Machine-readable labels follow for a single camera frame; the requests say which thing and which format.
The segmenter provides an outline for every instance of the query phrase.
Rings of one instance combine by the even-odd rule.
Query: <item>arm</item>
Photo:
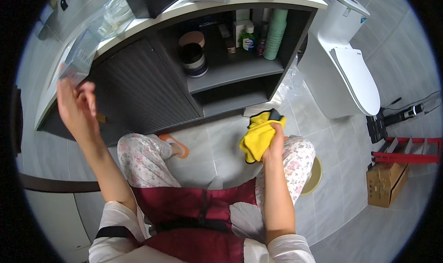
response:
[[[296,215],[283,171],[284,136],[280,124],[271,124],[275,136],[263,153],[264,220],[266,243],[275,238],[296,233]]]
[[[100,136],[94,90],[91,82],[75,89],[69,79],[58,81],[58,112],[91,166],[105,202],[117,201],[137,214],[131,188]]]

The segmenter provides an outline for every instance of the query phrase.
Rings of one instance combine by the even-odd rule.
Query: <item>toilet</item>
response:
[[[361,50],[349,44],[370,14],[356,0],[324,1],[328,7],[317,12],[297,67],[326,117],[374,116],[380,110],[377,86]]]

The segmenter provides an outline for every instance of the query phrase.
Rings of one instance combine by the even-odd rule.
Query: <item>white countertop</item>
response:
[[[202,10],[205,8],[211,8],[216,6],[223,6],[227,4],[239,4],[239,3],[290,3],[296,5],[303,5],[309,7],[315,7],[318,9],[326,9],[327,4],[323,0],[229,0],[227,3],[209,3],[209,2],[197,2],[193,3],[191,0],[178,0],[173,5],[171,5],[168,9],[163,11],[157,18],[149,18],[149,19],[135,19],[130,23],[125,32],[117,37],[113,37],[111,39],[102,41],[97,49],[97,53],[95,58],[103,54],[105,51],[109,50],[111,47],[125,40],[126,38],[148,28],[157,23],[163,22],[165,20],[190,13],[193,11]],[[63,51],[65,47],[71,42],[71,40],[75,37],[75,33],[71,34],[71,37],[68,38],[65,43],[62,45],[61,50],[59,51],[57,57],[55,58],[50,71],[48,72],[48,76],[45,84],[46,87],[43,88],[43,91],[40,96],[39,105],[37,106],[36,112],[36,121],[35,121],[35,129],[40,125],[44,115],[46,114],[49,107],[53,104],[56,99],[56,81],[53,80],[54,72],[57,69],[58,61],[63,55]]]

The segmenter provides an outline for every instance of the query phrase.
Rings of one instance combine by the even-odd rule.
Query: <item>beige bucket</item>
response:
[[[320,180],[322,179],[323,174],[323,165],[318,156],[315,156],[314,163],[312,165],[312,175],[311,178],[305,183],[305,186],[302,189],[301,197],[306,196],[312,193],[320,184]]]

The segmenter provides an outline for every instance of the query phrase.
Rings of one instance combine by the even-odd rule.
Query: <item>yellow cloth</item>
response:
[[[269,120],[269,116],[277,113],[280,120]],[[275,135],[275,129],[271,127],[271,123],[279,123],[282,127],[286,124],[286,117],[280,116],[276,110],[263,111],[262,113],[252,116],[250,125],[246,135],[240,140],[238,146],[245,153],[247,163],[260,161],[264,151],[271,144],[271,140]]]

